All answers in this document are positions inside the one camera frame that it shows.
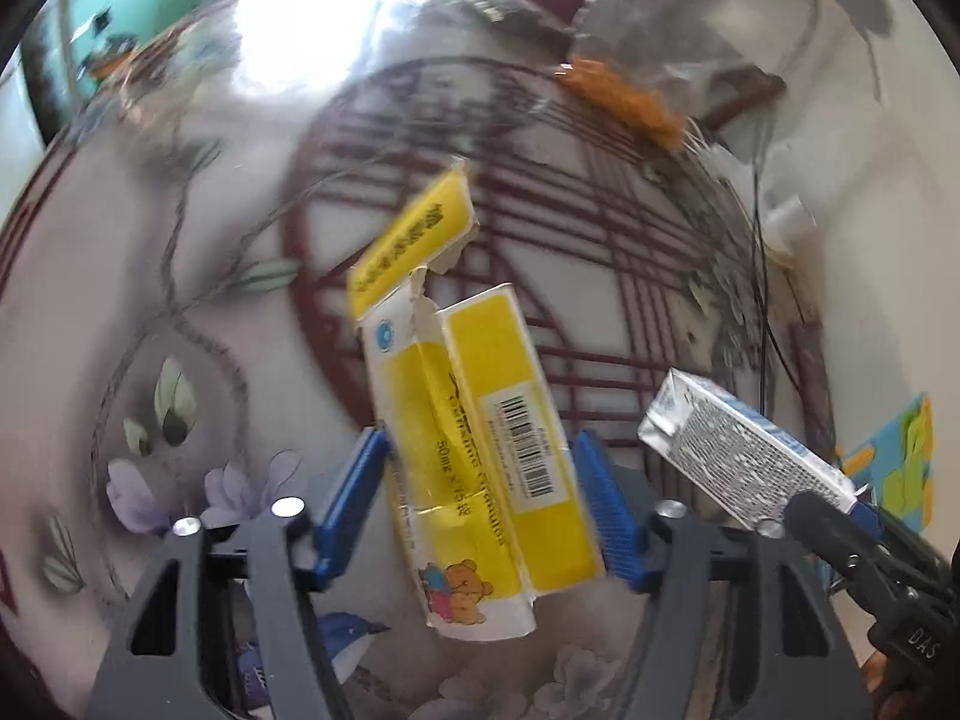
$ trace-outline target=silver screw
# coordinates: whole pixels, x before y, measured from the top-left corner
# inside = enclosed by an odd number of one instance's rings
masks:
[[[301,498],[280,498],[270,507],[270,511],[274,517],[296,517],[305,506]]]
[[[680,501],[674,501],[670,498],[664,498],[659,504],[656,504],[656,513],[667,519],[682,519],[686,517],[686,507]]]
[[[757,533],[766,538],[783,538],[786,536],[784,525],[777,522],[776,519],[761,519],[757,522]]]
[[[173,531],[177,536],[193,536],[194,533],[200,533],[203,528],[203,522],[197,517],[184,517],[174,523]]]

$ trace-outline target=blue circular logo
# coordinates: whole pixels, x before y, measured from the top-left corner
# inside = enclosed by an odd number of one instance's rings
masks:
[[[376,327],[376,345],[380,347],[381,352],[389,352],[390,347],[394,345],[394,326],[390,324],[389,319]]]

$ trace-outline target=plastic bag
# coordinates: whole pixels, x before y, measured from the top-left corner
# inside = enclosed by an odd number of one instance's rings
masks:
[[[560,81],[678,148],[714,77],[748,64],[709,25],[722,1],[587,0]]]

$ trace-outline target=cartoon bear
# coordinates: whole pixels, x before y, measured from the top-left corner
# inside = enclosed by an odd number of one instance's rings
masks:
[[[443,576],[450,588],[452,621],[461,625],[482,623],[486,617],[480,613],[477,604],[485,595],[493,593],[493,585],[480,579],[477,564],[473,560],[455,563],[448,566]]]

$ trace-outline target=white barcode label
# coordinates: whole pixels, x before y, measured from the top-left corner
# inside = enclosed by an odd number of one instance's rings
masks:
[[[483,398],[496,454],[517,512],[543,509],[569,498],[531,384]]]

